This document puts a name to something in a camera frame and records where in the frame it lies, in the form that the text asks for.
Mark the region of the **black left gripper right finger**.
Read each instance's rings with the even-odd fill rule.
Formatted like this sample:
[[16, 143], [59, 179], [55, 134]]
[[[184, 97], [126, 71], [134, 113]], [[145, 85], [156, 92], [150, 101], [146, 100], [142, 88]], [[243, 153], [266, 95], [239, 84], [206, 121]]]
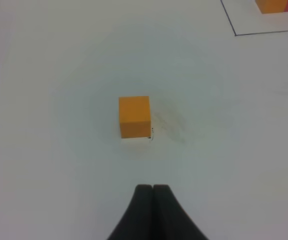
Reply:
[[153, 239], [206, 240], [168, 185], [153, 186]]

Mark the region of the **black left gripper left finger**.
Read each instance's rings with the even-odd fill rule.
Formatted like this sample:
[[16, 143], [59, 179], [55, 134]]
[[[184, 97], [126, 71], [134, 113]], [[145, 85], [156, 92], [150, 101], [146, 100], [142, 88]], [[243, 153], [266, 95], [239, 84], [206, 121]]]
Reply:
[[152, 202], [152, 186], [137, 185], [124, 215], [108, 238], [110, 240], [149, 240], [152, 227]]

